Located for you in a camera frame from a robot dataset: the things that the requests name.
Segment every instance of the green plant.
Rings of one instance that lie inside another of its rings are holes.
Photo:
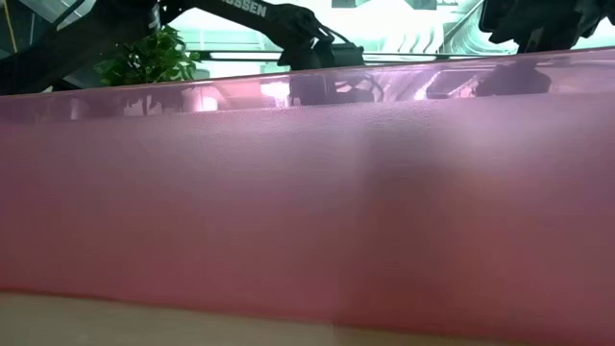
[[[132,43],[123,43],[109,52],[95,65],[104,85],[109,87],[141,85],[194,79],[198,53],[187,54],[178,31],[165,26],[155,34]],[[149,90],[149,96],[126,91],[110,102],[119,106],[134,106],[140,102],[143,114],[160,104],[162,110],[180,110],[184,99],[181,93]]]
[[[165,26],[133,43],[120,44],[95,68],[110,87],[194,79],[197,53],[185,53],[178,31]]]

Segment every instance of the black cable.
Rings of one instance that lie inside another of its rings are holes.
[[[334,34],[335,36],[341,38],[344,41],[344,43],[351,43],[349,39],[347,39],[343,35],[339,34],[337,31],[331,29],[330,27],[327,27],[327,26],[323,25],[323,29],[325,31],[328,31],[330,34]]]

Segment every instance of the pink acrylic sheet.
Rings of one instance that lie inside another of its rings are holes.
[[[612,345],[614,56],[0,98],[0,289]]]

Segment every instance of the black robotic arm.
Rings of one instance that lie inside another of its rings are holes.
[[[362,65],[362,47],[308,9],[260,0],[98,0],[92,10],[29,48],[0,61],[0,95],[40,92],[76,68],[100,59],[117,44],[147,37],[197,8],[268,36],[283,49],[279,64],[293,70]]]
[[[615,0],[484,0],[479,27],[494,43],[514,40],[518,53],[532,53],[571,49],[605,17],[615,24]]]

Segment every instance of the wooden surface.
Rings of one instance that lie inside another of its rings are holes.
[[[0,294],[0,345],[513,346],[84,299]]]

